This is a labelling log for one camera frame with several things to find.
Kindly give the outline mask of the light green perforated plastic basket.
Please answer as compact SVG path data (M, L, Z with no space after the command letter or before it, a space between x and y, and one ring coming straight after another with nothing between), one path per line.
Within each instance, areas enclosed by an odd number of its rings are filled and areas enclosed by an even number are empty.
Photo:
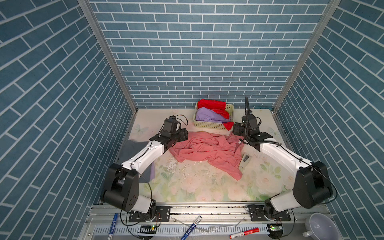
M234 105L231 104L226 104L225 110L229 113L230 115L230 121L234 122ZM227 130L227 128L222 124L222 123L212 123L212 122L204 122L204 121L198 121L196 120L197 116L197 111L198 111L198 103L196 103L195 106L195 112L193 115L193 121L194 125L197 128L208 128L208 129L217 129L217 130Z

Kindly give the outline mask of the pink t shirt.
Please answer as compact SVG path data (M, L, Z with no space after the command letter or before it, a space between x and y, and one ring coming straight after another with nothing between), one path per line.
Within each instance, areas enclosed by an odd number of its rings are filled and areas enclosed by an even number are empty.
M219 135L208 132L189 132L188 139L176 143L169 149L180 163L185 160L204 162L222 170L239 181L243 174L239 170L244 143L242 137L230 134Z

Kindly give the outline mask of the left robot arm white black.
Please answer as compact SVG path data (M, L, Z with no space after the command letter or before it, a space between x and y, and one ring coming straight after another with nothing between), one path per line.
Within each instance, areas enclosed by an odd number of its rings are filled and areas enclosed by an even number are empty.
M188 121L170 116L164 120L159 132L150 138L147 145L133 157L121 164L109 166L101 201L125 212L139 212L150 218L156 213L156 201L139 193L139 179L143 172L159 157L178 142L188 139L188 131L183 128Z

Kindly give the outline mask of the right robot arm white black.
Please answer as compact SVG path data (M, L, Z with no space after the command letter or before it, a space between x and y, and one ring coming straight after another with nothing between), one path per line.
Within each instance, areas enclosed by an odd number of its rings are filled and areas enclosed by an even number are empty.
M295 179L292 190L265 200L264 215L272 219L286 210L310 209L326 199L336 198L338 192L325 164L312 162L288 150L272 135L260 131L261 122L253 115L249 99L245 97L245 115L241 123L234 124L233 133L242 137L245 144L279 162Z

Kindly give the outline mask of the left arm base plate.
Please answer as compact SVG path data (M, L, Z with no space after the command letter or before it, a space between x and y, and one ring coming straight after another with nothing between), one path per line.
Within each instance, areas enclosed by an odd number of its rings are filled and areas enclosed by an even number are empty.
M143 223L155 222L158 218L158 222L169 222L170 215L170 206L156 206L156 208L151 208L147 213L141 213L139 211L131 212L128 220L130 223Z

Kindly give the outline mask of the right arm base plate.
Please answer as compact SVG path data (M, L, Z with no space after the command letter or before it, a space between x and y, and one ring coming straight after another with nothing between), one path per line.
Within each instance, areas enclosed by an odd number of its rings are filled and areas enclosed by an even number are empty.
M269 205L247 205L246 210L250 214L252 222L287 222L291 220L291 216L288 211L277 212L273 207Z

